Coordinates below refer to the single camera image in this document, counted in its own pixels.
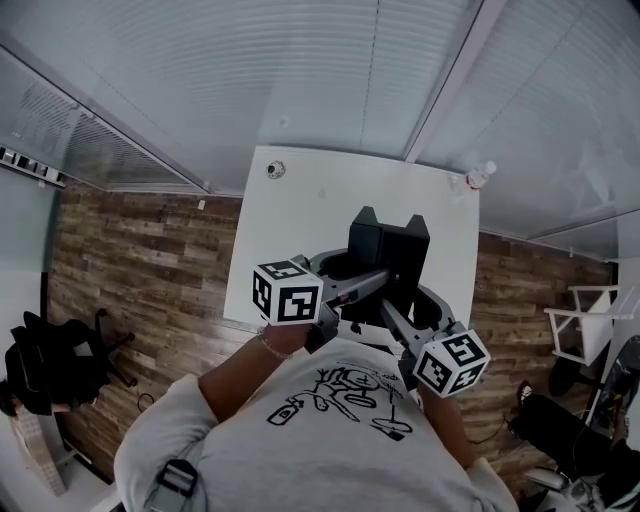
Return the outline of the white stool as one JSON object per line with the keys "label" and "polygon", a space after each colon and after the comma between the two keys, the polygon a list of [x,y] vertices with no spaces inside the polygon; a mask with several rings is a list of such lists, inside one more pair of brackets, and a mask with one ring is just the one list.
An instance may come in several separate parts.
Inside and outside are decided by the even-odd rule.
{"label": "white stool", "polygon": [[[614,327],[613,305],[619,286],[570,286],[573,310],[545,308],[554,343],[553,354],[572,362],[590,366],[611,340]],[[580,335],[578,354],[564,348],[561,335],[575,327]]]}

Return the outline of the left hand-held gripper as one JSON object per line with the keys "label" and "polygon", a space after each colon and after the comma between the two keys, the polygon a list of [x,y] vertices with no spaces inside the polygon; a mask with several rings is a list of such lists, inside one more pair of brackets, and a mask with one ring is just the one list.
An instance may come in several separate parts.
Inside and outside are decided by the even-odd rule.
{"label": "left hand-held gripper", "polygon": [[396,280],[389,269],[356,276],[345,249],[298,255],[254,267],[253,304],[272,326],[308,325],[305,349],[313,353],[338,336],[339,308]]}

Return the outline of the beige keyboard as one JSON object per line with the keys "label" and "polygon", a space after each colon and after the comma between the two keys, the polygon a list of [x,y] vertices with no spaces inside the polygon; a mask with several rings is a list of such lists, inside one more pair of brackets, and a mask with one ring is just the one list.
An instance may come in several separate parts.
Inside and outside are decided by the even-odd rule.
{"label": "beige keyboard", "polygon": [[65,494],[67,487],[49,451],[38,417],[19,409],[10,425],[28,467],[54,496]]}

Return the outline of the grey printed t-shirt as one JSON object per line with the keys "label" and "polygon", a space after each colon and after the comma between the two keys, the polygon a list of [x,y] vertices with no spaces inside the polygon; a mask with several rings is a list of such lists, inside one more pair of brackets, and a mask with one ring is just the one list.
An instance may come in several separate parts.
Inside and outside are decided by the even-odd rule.
{"label": "grey printed t-shirt", "polygon": [[392,355],[345,340],[285,363],[227,420],[195,376],[174,382],[115,456],[127,512],[172,459],[198,474],[185,512],[518,512],[485,459],[446,450]]}

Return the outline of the dark round table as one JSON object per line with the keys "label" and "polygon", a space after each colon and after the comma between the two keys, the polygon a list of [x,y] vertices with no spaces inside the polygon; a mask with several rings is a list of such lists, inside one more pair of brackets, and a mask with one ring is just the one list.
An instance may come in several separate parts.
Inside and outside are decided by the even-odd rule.
{"label": "dark round table", "polygon": [[581,365],[565,358],[554,364],[548,379],[553,397],[566,395],[575,384],[592,389],[592,400],[583,414],[589,426],[599,433],[613,429],[621,409],[628,409],[640,390],[640,335],[627,340],[610,370],[599,380],[582,373]]}

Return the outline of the white table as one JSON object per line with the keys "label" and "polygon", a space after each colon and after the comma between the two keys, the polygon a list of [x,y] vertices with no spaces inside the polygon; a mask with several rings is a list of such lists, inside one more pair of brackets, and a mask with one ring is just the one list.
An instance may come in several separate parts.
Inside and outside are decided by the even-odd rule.
{"label": "white table", "polygon": [[[267,165],[275,160],[286,166],[276,180],[266,175]],[[352,221],[371,206],[385,224],[404,226],[415,214],[424,218],[431,241],[420,282],[448,303],[457,320],[469,323],[479,195],[454,200],[451,176],[437,168],[371,156],[257,147],[233,247],[225,318],[262,324],[252,303],[254,267],[346,247]]]}

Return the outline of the person's left forearm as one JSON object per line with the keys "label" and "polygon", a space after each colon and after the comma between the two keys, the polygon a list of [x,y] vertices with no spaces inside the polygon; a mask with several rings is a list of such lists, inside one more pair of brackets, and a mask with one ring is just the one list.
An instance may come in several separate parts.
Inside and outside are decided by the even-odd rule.
{"label": "person's left forearm", "polygon": [[261,385],[307,341],[310,324],[267,325],[218,367],[198,379],[198,387],[219,423],[235,415]]}

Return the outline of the person's right forearm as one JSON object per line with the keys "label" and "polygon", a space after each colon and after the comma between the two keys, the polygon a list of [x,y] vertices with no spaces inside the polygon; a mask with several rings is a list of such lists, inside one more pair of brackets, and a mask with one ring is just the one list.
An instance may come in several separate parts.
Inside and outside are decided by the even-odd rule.
{"label": "person's right forearm", "polygon": [[422,384],[417,387],[423,412],[449,454],[468,470],[477,457],[469,442],[463,417],[454,397],[441,398]]}

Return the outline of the framed black-and-white picture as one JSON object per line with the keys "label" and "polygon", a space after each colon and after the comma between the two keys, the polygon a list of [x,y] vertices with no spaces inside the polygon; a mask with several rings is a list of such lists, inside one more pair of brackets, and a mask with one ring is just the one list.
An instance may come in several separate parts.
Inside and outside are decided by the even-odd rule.
{"label": "framed black-and-white picture", "polygon": [[0,145],[0,168],[31,177],[46,185],[60,189],[65,187],[64,175],[59,170],[4,145]]}

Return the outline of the clear plastic water bottle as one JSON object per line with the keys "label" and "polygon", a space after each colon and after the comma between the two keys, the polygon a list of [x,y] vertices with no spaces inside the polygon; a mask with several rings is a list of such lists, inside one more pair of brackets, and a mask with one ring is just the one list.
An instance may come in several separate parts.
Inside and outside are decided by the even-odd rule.
{"label": "clear plastic water bottle", "polygon": [[453,199],[462,200],[471,197],[488,182],[496,171],[496,163],[489,160],[476,165],[464,175],[451,176],[449,183]]}

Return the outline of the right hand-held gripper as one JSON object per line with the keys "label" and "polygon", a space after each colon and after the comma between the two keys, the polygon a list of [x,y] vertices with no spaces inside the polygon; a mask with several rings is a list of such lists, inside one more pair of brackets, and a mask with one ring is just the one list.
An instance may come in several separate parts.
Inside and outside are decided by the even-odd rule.
{"label": "right hand-held gripper", "polygon": [[411,375],[441,398],[476,385],[490,362],[478,334],[422,285],[415,291],[407,317],[387,299],[381,302],[380,315],[394,340],[415,359]]}

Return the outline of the black office chair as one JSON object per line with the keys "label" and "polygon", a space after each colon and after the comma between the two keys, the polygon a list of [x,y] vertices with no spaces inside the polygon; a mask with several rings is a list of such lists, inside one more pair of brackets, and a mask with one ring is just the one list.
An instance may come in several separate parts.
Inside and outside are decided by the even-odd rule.
{"label": "black office chair", "polygon": [[107,315],[106,309],[99,309],[93,326],[78,319],[55,325],[25,312],[24,324],[11,330],[14,343],[5,353],[0,394],[15,395],[20,409],[31,414],[52,416],[95,402],[111,377],[128,388],[136,386],[138,381],[125,377],[110,359],[135,335],[107,344],[101,330],[101,319]]}
{"label": "black office chair", "polygon": [[570,480],[563,474],[542,467],[527,470],[524,477],[539,487],[557,494],[561,494],[570,484]]}

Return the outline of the black plastic box-shaped part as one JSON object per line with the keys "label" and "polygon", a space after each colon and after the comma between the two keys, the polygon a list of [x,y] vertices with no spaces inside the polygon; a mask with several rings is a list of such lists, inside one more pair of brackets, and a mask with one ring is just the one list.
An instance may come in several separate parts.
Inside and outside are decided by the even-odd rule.
{"label": "black plastic box-shaped part", "polygon": [[381,289],[343,307],[341,319],[382,327],[383,300],[398,312],[408,314],[429,244],[430,234],[422,216],[413,215],[404,227],[394,226],[379,222],[372,207],[363,207],[349,228],[346,275],[355,277],[386,269],[389,276]]}

